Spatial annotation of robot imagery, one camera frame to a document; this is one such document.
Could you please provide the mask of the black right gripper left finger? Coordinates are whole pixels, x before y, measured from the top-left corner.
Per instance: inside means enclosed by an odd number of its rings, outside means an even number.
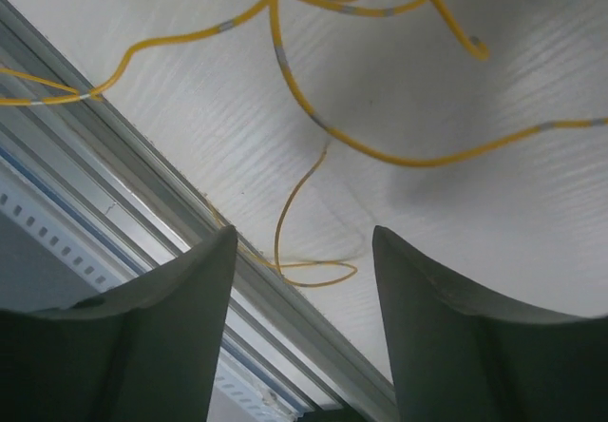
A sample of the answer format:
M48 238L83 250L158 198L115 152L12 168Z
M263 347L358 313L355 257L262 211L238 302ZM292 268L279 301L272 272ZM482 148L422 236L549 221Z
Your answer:
M1 313L5 421L203 421L236 269L227 226L68 308Z

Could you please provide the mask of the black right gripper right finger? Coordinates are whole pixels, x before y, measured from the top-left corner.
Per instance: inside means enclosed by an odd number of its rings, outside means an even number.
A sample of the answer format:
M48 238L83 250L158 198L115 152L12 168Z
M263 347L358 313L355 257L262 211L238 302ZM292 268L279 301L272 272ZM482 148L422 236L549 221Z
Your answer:
M491 290L386 227L372 237L404 421L603 421L607 319Z

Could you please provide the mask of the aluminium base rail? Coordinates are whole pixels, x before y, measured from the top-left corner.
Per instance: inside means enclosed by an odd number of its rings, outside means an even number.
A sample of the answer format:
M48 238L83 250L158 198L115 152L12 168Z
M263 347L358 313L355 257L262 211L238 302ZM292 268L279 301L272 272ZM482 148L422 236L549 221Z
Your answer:
M107 102L22 107L3 153L132 273L220 228L201 193ZM224 350L311 409L350 406L394 421L394 389L296 289L242 249Z

